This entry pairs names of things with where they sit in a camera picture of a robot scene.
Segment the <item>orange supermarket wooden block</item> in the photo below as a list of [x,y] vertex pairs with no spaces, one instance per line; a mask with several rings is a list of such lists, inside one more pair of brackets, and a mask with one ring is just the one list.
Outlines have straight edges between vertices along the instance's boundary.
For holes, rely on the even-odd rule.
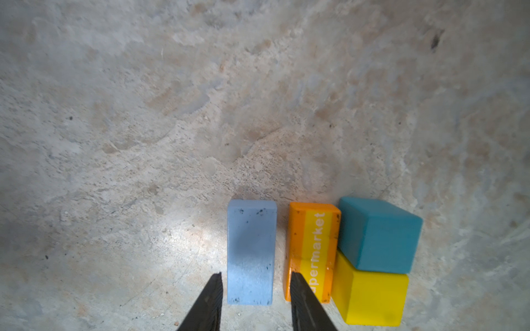
[[331,204],[289,204],[284,269],[284,296],[291,300],[291,273],[302,274],[320,303],[331,299],[341,221]]

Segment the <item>yellow wooden cube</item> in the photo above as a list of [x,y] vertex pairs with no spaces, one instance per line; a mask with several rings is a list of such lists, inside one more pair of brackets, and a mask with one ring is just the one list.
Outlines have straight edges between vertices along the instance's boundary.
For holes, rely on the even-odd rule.
[[331,298],[348,325],[400,326],[408,285],[406,274],[358,270],[337,252]]

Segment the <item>light blue wooden block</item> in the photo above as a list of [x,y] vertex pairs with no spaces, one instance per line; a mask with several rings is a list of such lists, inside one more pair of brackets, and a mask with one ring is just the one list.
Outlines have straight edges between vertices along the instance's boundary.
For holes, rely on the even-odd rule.
[[228,205],[227,302],[270,306],[273,301],[277,204],[233,199]]

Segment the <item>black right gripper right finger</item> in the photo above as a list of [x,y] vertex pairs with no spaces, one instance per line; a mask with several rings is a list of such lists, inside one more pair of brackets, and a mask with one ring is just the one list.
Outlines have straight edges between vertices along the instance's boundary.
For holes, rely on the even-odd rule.
[[291,273],[290,295],[294,331],[337,331],[301,273]]

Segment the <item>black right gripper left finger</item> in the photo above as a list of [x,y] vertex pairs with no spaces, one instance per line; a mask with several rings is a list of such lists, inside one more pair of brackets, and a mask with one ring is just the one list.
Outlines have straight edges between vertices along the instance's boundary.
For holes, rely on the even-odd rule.
[[219,331],[222,316],[222,273],[215,273],[208,280],[189,313],[179,325],[179,331]]

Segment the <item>teal wooden cube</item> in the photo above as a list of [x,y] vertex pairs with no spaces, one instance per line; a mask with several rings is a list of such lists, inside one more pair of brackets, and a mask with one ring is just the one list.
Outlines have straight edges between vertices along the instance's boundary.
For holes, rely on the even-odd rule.
[[338,249],[358,270],[411,272],[423,220],[387,201],[342,197]]

